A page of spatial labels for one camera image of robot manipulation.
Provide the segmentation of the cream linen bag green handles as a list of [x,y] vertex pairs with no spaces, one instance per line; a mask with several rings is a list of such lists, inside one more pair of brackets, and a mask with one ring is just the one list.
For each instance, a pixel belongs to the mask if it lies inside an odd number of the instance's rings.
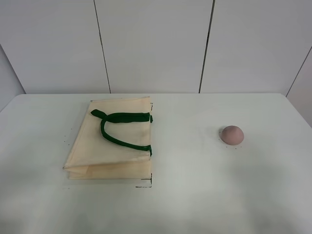
[[[146,147],[137,150],[104,138],[102,118],[91,112],[145,113],[144,122],[106,122],[105,133],[119,141]],[[150,97],[92,100],[63,169],[70,179],[149,179],[151,177],[151,110]]]

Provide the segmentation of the pink peach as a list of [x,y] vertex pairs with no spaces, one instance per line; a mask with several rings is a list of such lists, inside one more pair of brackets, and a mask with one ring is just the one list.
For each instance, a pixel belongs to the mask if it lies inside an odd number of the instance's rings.
[[228,145],[239,145],[244,140],[244,133],[237,126],[227,126],[221,132],[221,140]]

